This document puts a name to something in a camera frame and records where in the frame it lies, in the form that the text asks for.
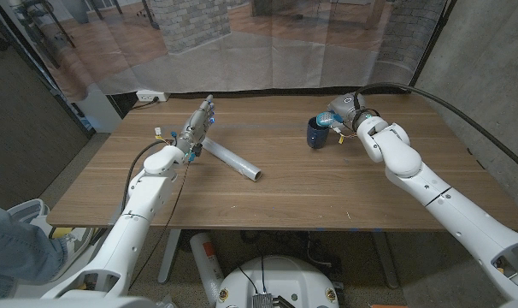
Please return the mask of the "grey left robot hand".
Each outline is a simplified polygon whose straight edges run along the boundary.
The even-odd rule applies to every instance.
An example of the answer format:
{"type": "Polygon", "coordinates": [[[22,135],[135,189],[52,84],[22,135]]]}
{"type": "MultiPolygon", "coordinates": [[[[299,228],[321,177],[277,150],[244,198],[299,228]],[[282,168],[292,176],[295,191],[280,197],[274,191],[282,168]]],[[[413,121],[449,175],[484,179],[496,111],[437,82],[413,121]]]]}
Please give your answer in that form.
{"type": "Polygon", "coordinates": [[[189,162],[201,155],[202,142],[209,127],[215,122],[214,110],[213,96],[209,94],[183,126],[183,130],[177,139],[176,147],[185,153],[185,157],[189,162]]]}

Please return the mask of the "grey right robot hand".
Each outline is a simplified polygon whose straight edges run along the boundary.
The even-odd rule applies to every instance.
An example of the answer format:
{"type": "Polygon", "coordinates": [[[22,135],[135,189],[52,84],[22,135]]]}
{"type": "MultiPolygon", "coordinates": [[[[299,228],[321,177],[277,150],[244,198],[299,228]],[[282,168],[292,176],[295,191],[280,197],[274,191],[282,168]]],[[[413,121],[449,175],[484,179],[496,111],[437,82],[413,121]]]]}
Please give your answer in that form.
{"type": "Polygon", "coordinates": [[[335,98],[328,106],[327,110],[338,116],[330,124],[330,128],[342,129],[349,128],[353,133],[367,117],[379,116],[379,112],[366,107],[366,99],[362,94],[357,95],[359,107],[355,106],[354,92],[335,98]]]}

